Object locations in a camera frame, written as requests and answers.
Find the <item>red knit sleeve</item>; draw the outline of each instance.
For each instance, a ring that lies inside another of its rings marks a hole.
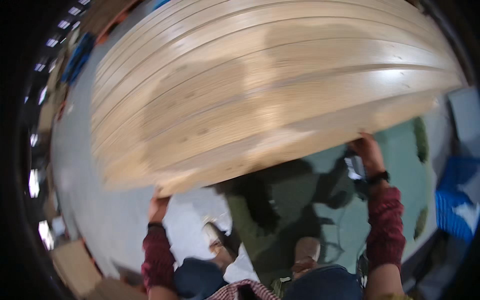
[[[154,286],[164,286],[176,292],[173,280],[175,258],[170,252],[170,243],[165,229],[160,224],[148,230],[143,247],[145,261],[142,264],[142,276],[147,294]]]
[[[369,272],[383,264],[394,264],[400,270],[405,247],[402,223],[403,205],[400,191],[387,188],[368,202],[368,222],[372,226],[367,238]]]

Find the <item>concrete floor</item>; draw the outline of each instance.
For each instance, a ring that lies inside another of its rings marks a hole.
[[[119,276],[119,270],[140,272],[144,260],[142,240],[146,234],[147,209],[153,187],[108,192],[90,152],[90,101],[96,66],[108,50],[131,27],[151,12],[153,1],[146,1],[121,23],[108,41],[94,48],[77,82],[71,87],[66,112],[55,124],[52,135],[52,164],[57,195],[72,239],[81,234],[106,276]],[[433,170],[443,172],[449,154],[451,126],[444,101],[425,116]],[[434,189],[436,180],[432,180]],[[417,242],[407,246],[413,253],[435,230],[435,205],[429,202],[427,228]],[[165,218],[172,252],[178,262],[185,257],[211,258],[201,234],[206,220],[215,220],[224,230],[231,229],[231,216],[225,199],[212,189],[197,189],[173,196]],[[227,269],[227,281],[258,280],[245,249]]]

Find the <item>shoe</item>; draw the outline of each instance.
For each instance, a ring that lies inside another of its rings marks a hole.
[[[228,260],[231,260],[231,263],[237,259],[238,253],[226,245],[228,237],[225,235],[225,232],[218,229],[214,223],[207,222],[202,231],[206,237],[210,252],[227,257]]]
[[[320,242],[316,238],[301,238],[295,246],[295,264],[292,267],[293,279],[298,279],[308,271],[318,267]]]
[[[313,259],[315,262],[320,257],[320,242],[316,238],[301,238],[295,245],[295,262],[300,263],[305,259]]]

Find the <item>black wristband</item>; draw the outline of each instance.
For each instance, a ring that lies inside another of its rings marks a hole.
[[[375,185],[375,184],[381,182],[382,180],[390,182],[390,175],[388,174],[387,171],[379,173],[379,174],[373,176],[372,178],[368,178],[367,183],[368,183],[368,185]]]
[[[152,227],[163,228],[163,224],[162,224],[162,222],[150,222],[150,223],[148,223],[147,229],[150,229]]]

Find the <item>person's right hand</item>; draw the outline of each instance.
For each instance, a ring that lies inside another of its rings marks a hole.
[[[367,178],[385,172],[382,151],[371,134],[361,132],[362,138],[348,143],[348,146],[361,157]]]
[[[170,201],[169,197],[160,198],[160,190],[155,189],[152,199],[150,199],[150,206],[148,207],[148,222],[150,223],[160,223],[167,213],[168,202]]]

